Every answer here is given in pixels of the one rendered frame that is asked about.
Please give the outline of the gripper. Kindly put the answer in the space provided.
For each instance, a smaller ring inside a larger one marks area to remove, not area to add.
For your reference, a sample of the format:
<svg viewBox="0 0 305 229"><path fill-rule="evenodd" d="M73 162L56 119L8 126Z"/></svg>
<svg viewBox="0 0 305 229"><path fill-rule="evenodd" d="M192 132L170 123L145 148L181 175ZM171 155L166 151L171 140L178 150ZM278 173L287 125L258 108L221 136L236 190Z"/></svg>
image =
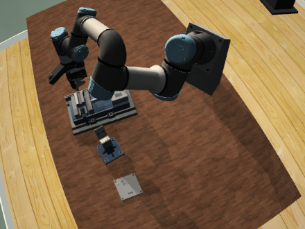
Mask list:
<svg viewBox="0 0 305 229"><path fill-rule="evenodd" d="M83 80L85 77L87 77L84 61L76 62L72 60L67 63L63 63L60 61L60 64L64 66L70 65L70 68L65 72L67 80L70 82L70 85L73 89L79 91L78 88L86 83L86 81Z"/></svg>

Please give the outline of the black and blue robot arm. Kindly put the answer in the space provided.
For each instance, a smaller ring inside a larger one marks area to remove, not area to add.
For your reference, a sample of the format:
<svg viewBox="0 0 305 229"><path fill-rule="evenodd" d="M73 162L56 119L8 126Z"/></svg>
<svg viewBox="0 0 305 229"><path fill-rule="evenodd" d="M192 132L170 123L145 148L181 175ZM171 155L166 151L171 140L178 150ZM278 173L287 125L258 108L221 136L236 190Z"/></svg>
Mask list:
<svg viewBox="0 0 305 229"><path fill-rule="evenodd" d="M188 35L175 35L167 41L161 66L154 65L151 69L127 67L122 37L100 23L96 10L91 8L79 8L70 35L63 27L51 33L51 41L63 63L82 62L88 56L88 37L100 47L88 90L102 101L111 99L115 91L123 90L148 90L160 100L174 101L193 63L207 64L216 54L213 38L205 32L193 31Z"/></svg>

